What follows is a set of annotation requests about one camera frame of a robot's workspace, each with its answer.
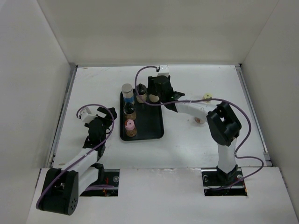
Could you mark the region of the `black rectangular plastic tray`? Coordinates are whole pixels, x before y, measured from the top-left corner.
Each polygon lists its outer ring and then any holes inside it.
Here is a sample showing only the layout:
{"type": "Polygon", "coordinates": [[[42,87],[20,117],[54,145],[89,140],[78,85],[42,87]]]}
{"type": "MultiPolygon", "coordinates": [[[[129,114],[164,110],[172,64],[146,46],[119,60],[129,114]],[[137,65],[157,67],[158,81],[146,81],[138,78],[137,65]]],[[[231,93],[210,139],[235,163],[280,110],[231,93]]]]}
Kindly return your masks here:
{"type": "Polygon", "coordinates": [[[134,120],[137,134],[129,137],[125,130],[125,113],[123,107],[125,101],[120,93],[120,138],[123,141],[154,140],[160,139],[164,135],[164,123],[162,109],[160,106],[150,106],[145,103],[135,102],[136,119],[134,120]]]}

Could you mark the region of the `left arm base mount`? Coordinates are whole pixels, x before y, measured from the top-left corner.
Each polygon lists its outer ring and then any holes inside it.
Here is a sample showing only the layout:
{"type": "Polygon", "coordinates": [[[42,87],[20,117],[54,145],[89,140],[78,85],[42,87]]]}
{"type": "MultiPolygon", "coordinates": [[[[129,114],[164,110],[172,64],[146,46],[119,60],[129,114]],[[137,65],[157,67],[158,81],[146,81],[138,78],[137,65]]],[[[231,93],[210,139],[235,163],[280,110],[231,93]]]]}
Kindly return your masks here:
{"type": "Polygon", "coordinates": [[[87,189],[80,195],[85,197],[113,197],[118,196],[120,182],[119,169],[105,169],[103,164],[95,163],[93,168],[98,171],[98,179],[91,183],[87,189]]]}

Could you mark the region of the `silver lid blue label jar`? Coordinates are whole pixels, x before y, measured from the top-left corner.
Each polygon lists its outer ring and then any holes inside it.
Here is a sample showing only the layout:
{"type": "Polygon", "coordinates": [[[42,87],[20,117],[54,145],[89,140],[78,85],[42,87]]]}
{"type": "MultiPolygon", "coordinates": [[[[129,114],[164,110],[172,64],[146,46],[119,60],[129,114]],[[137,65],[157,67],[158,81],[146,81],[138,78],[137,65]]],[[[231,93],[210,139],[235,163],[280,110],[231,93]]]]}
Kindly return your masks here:
{"type": "Polygon", "coordinates": [[[124,84],[121,88],[123,99],[125,103],[135,104],[133,88],[131,84],[124,84]]]}

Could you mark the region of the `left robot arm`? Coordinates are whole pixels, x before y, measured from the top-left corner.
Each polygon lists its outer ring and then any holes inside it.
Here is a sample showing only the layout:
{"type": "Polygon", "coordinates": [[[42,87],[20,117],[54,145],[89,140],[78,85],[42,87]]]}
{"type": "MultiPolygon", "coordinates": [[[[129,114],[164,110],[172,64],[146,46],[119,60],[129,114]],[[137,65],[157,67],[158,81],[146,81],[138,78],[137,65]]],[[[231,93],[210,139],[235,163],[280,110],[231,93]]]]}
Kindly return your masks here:
{"type": "Polygon", "coordinates": [[[101,117],[92,114],[89,108],[90,104],[87,104],[76,112],[76,117],[88,129],[88,136],[80,152],[61,168],[50,168],[47,171],[36,209],[70,216],[77,207],[79,196],[91,184],[103,184],[104,168],[98,161],[114,129],[117,113],[113,107],[97,105],[97,111],[104,114],[101,117]]]}

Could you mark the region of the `red label clear lid jar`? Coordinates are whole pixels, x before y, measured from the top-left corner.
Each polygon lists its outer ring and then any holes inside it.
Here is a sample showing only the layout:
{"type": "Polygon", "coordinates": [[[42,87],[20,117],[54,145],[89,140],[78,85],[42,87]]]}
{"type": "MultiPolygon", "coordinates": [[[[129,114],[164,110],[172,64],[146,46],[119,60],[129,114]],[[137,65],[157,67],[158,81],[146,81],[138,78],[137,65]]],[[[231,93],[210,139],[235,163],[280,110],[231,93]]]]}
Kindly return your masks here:
{"type": "Polygon", "coordinates": [[[199,118],[197,118],[197,117],[195,117],[194,120],[195,120],[198,124],[201,124],[201,125],[205,123],[204,120],[199,119],[199,118]]]}

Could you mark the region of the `black knob cap spice bottle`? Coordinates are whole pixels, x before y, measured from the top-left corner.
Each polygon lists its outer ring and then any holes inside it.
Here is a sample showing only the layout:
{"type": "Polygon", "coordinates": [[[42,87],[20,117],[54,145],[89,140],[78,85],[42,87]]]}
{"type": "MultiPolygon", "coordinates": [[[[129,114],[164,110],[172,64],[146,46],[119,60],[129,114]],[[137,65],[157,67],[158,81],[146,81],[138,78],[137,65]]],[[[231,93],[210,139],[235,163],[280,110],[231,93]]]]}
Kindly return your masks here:
{"type": "Polygon", "coordinates": [[[144,103],[147,100],[147,89],[142,83],[137,85],[136,100],[138,103],[144,103]]]}

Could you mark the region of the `pink cap spice bottle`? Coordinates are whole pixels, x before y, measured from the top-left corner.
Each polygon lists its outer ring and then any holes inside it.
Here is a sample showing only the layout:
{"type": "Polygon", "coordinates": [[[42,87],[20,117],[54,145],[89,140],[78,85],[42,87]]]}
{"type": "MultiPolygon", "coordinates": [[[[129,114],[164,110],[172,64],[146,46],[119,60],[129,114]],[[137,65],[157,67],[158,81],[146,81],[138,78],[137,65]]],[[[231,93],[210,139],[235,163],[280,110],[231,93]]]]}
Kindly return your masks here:
{"type": "Polygon", "coordinates": [[[125,133],[128,137],[136,136],[137,129],[133,120],[128,119],[125,121],[125,133]]]}

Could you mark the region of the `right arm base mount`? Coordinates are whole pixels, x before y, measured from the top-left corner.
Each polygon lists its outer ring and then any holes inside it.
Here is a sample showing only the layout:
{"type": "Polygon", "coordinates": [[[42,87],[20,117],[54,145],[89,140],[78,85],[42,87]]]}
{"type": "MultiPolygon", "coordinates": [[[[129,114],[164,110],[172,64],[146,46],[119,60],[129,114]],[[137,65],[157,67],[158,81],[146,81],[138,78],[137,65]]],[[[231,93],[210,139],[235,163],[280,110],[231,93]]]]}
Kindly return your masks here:
{"type": "Polygon", "coordinates": [[[205,196],[247,196],[242,169],[237,166],[228,174],[218,168],[202,169],[205,196]]]}

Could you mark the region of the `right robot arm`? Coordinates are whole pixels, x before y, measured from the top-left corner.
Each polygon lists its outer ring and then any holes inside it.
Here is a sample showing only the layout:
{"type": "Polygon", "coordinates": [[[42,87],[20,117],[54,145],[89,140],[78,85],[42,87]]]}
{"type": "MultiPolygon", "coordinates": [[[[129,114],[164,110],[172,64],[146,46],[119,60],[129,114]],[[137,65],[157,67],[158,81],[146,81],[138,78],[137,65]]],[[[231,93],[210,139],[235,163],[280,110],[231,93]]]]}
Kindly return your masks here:
{"type": "Polygon", "coordinates": [[[170,76],[148,77],[149,93],[159,97],[169,110],[192,115],[208,124],[210,134],[218,145],[217,180],[229,184],[236,177],[236,140],[242,127],[230,105],[221,102],[213,105],[206,101],[193,102],[184,93],[174,91],[170,76]]]}

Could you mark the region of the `black round cap spice bottle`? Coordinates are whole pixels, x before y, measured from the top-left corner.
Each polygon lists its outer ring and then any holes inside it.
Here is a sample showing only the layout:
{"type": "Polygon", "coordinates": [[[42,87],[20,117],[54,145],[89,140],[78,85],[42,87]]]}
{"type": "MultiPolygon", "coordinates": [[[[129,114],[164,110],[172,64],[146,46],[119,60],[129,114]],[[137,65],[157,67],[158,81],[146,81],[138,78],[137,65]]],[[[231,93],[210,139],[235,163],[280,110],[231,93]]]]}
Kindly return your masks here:
{"type": "Polygon", "coordinates": [[[134,104],[127,102],[123,107],[123,112],[125,114],[126,120],[135,120],[136,119],[136,112],[134,104]]]}

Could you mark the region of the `yellow cap spice bottle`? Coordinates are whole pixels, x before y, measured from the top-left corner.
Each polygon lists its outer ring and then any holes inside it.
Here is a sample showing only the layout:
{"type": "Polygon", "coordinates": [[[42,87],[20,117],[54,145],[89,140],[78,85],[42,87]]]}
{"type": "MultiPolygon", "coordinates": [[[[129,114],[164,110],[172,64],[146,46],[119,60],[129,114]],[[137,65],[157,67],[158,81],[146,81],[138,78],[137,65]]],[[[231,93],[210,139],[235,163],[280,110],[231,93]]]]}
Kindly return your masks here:
{"type": "Polygon", "coordinates": [[[206,102],[210,102],[212,98],[213,98],[212,94],[205,93],[202,99],[205,100],[206,102]]]}

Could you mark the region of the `black flip cap spice bottle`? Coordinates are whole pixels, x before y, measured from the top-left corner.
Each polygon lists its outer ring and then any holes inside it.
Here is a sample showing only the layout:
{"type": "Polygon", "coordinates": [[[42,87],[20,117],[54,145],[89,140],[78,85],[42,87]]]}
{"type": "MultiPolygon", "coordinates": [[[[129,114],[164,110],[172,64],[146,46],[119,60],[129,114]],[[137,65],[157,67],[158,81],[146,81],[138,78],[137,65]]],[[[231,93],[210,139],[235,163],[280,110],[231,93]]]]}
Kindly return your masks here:
{"type": "Polygon", "coordinates": [[[152,102],[152,103],[157,103],[160,99],[159,99],[159,96],[156,96],[156,95],[154,95],[154,94],[150,94],[150,95],[149,95],[149,100],[150,100],[150,102],[152,102]]]}

